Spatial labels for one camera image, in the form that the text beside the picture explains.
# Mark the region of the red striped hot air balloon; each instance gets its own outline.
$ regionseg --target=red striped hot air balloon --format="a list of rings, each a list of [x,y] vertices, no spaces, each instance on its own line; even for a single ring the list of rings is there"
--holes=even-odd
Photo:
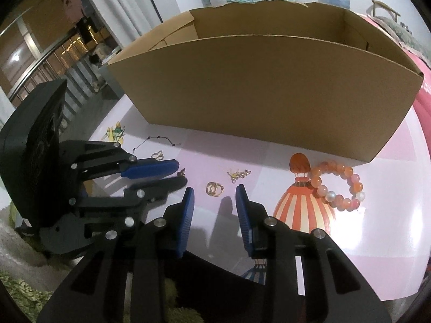
[[[331,223],[335,220],[333,208],[315,197],[307,174],[310,162],[302,153],[290,158],[290,171],[295,174],[295,183],[286,190],[274,211],[274,217],[286,223],[291,229],[310,233],[321,228],[331,234]]]

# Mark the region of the beaded bracelet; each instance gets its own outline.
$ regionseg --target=beaded bracelet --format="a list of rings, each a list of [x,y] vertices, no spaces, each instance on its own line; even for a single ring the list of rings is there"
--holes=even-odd
[[[350,185],[352,199],[344,198],[341,194],[335,194],[333,191],[328,191],[328,188],[322,184],[320,176],[323,173],[334,173],[346,177],[347,183]],[[363,184],[359,182],[359,175],[353,173],[353,168],[343,164],[337,164],[334,160],[329,160],[320,163],[311,170],[311,185],[317,188],[317,195],[324,198],[333,208],[338,208],[341,211],[353,211],[359,208],[361,202],[365,199],[365,193],[362,191]]]

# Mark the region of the white bead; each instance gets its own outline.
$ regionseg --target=white bead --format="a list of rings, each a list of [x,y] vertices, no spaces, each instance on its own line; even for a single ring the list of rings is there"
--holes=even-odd
[[[358,199],[360,202],[363,202],[365,199],[365,193],[363,191],[357,192],[356,199]]]
[[[335,200],[335,192],[334,191],[329,191],[328,193],[326,193],[325,199],[328,203],[331,203]]]

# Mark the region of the gray floor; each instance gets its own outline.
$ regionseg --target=gray floor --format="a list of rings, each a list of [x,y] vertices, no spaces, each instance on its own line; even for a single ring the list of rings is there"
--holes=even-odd
[[[60,141],[88,140],[117,102],[118,97],[111,88],[103,87],[75,115],[67,129],[60,135]]]

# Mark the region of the pink bead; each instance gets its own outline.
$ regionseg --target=pink bead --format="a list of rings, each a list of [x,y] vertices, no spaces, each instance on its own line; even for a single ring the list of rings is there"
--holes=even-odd
[[[340,207],[343,204],[343,196],[341,194],[337,194],[335,196],[335,200],[333,201],[333,204],[336,208]]]
[[[350,206],[352,205],[352,201],[349,199],[349,198],[344,198],[344,200],[343,200],[343,204],[342,204],[342,208],[344,209],[344,210],[348,210],[348,211],[351,211],[350,210]]]
[[[325,186],[325,185],[320,185],[318,188],[317,188],[317,195],[319,196],[319,197],[324,197],[325,195],[326,195],[326,193],[328,192],[328,189],[327,189],[327,187]]]
[[[356,210],[357,208],[359,208],[359,204],[361,204],[361,202],[359,201],[359,199],[353,198],[352,199],[352,205],[351,208],[353,210]]]
[[[352,180],[353,183],[358,183],[359,175],[357,173],[354,173],[350,179]]]

